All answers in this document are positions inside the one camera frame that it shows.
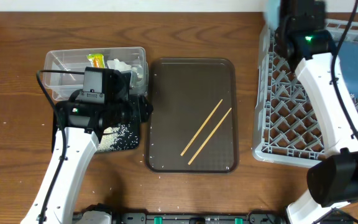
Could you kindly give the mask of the white napkin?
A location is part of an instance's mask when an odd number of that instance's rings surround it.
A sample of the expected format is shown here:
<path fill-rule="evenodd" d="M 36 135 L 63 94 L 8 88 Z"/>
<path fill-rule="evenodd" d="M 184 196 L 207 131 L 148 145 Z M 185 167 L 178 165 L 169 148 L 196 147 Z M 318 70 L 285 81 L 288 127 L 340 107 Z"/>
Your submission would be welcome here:
<path fill-rule="evenodd" d="M 128 65 L 127 63 L 122 62 L 116 58 L 114 60 L 108 60 L 107 65 L 108 65 L 108 68 L 113 69 L 113 70 L 118 70 L 120 72 L 128 72 L 128 71 L 132 70 L 131 65 Z"/>

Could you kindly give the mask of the green orange snack wrapper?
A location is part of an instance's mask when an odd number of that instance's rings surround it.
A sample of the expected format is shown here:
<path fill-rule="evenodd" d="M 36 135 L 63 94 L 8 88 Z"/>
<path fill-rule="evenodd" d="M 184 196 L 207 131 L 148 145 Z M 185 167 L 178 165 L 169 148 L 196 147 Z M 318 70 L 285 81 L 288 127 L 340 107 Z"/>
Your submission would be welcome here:
<path fill-rule="evenodd" d="M 96 68 L 106 68 L 103 54 L 89 54 L 87 59 L 91 62 L 91 65 Z"/>

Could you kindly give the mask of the wooden chopstick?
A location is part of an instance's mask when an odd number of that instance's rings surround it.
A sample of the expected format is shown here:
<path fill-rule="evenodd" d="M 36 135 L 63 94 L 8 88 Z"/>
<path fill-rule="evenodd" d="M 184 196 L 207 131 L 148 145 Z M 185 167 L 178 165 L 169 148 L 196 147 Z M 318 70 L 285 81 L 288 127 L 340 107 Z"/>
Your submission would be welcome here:
<path fill-rule="evenodd" d="M 219 108 L 220 104 L 223 102 L 223 99 L 220 99 L 220 101 L 217 103 L 217 105 L 213 108 L 213 110 L 210 112 L 210 114 L 206 117 L 206 119 L 203 121 L 201 126 L 198 128 L 197 132 L 193 135 L 193 137 L 190 139 L 184 150 L 181 152 L 181 156 L 184 156 L 184 154 L 187 152 L 187 150 L 190 148 L 192 143 L 195 141 L 195 139 L 198 137 L 200 132 L 203 130 L 203 128 L 206 126 L 208 121 L 211 119 L 211 117 L 215 114 L 216 110 Z"/>
<path fill-rule="evenodd" d="M 207 145 L 207 143 L 209 142 L 209 140 L 213 137 L 213 135 L 215 134 L 215 132 L 219 129 L 219 127 L 222 125 L 222 123 L 224 122 L 224 120 L 226 119 L 226 117 L 228 116 L 228 114 L 232 111 L 232 108 L 229 108 L 228 111 L 226 112 L 226 114 L 221 118 L 221 120 L 219 121 L 219 123 L 214 127 L 214 129 L 210 132 L 210 134 L 208 135 L 208 137 L 204 140 L 204 142 L 202 143 L 202 145 L 198 148 L 198 150 L 195 152 L 195 154 L 192 156 L 192 158 L 188 161 L 188 165 L 190 166 L 193 161 L 197 158 L 197 156 L 199 155 L 199 153 L 203 150 L 203 148 L 205 147 L 205 145 Z"/>

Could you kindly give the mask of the light blue bowl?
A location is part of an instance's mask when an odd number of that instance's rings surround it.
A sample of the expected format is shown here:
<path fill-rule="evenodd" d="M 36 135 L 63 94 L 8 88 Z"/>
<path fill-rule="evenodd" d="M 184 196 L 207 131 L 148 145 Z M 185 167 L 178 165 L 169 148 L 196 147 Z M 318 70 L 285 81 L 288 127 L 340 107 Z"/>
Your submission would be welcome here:
<path fill-rule="evenodd" d="M 270 29 L 276 30 L 280 22 L 281 0 L 266 0 L 264 19 Z"/>

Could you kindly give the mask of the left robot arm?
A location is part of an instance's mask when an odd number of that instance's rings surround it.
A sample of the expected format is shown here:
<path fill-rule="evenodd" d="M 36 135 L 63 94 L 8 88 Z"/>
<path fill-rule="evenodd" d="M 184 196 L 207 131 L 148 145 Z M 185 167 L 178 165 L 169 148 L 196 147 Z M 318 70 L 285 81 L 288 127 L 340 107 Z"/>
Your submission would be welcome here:
<path fill-rule="evenodd" d="M 103 204 L 76 214 L 75 204 L 91 158 L 97 152 L 135 149 L 140 125 L 153 107 L 130 93 L 134 74 L 86 67 L 83 87 L 65 101 L 51 103 L 53 151 L 40 190 L 23 223 L 119 223 Z"/>

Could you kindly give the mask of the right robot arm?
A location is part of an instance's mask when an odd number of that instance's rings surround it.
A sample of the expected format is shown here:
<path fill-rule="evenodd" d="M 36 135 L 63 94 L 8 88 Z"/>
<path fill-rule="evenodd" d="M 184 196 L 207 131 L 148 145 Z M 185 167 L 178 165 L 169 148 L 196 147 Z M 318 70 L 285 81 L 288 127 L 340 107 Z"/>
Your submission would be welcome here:
<path fill-rule="evenodd" d="M 280 1 L 276 12 L 278 54 L 306 90 L 326 153 L 325 160 L 308 170 L 308 188 L 287 207 L 287 221 L 321 223 L 358 202 L 358 112 L 341 72 L 342 42 L 325 28 L 325 3 Z"/>

